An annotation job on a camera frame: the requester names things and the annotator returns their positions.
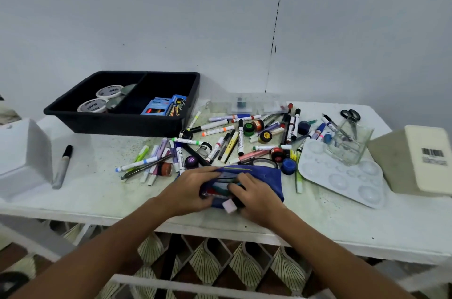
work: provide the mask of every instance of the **person's right arm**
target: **person's right arm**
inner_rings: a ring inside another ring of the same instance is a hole
[[[229,190],[245,205],[240,214],[272,230],[290,244],[311,264],[336,298],[414,298],[366,262],[303,222],[265,182],[244,173],[237,178],[246,190],[236,184],[229,184]]]

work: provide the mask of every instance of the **black scissors handle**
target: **black scissors handle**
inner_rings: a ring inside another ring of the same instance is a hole
[[[360,114],[358,112],[356,112],[354,109],[342,110],[340,112],[340,115],[345,119],[351,118],[355,122],[358,122],[359,120],[361,120]]]

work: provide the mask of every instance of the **paint palette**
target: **paint palette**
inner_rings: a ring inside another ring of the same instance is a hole
[[[298,170],[309,181],[379,209],[384,205],[383,172],[372,161],[361,159],[359,164],[346,166],[325,152],[326,144],[307,140],[303,147]]]

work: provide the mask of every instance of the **human hand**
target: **human hand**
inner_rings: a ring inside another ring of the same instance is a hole
[[[240,173],[239,182],[246,188],[229,184],[228,189],[245,205],[240,214],[264,228],[274,230],[287,210],[281,199],[265,182],[256,179],[249,173]]]
[[[201,167],[186,170],[170,183],[157,199],[164,205],[169,217],[182,216],[212,206],[213,197],[201,199],[199,188],[204,182],[215,179],[221,173],[214,171],[218,167]]]

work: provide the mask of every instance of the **person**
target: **person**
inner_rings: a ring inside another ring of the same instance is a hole
[[[11,298],[94,298],[159,225],[171,217],[212,205],[212,197],[199,197],[199,188],[219,176],[215,170],[212,166],[187,170],[158,196],[62,257]],[[229,190],[245,205],[240,214],[290,244],[311,264],[336,298],[413,298],[366,262],[303,222],[266,183],[245,173],[237,178],[245,189],[229,184]]]

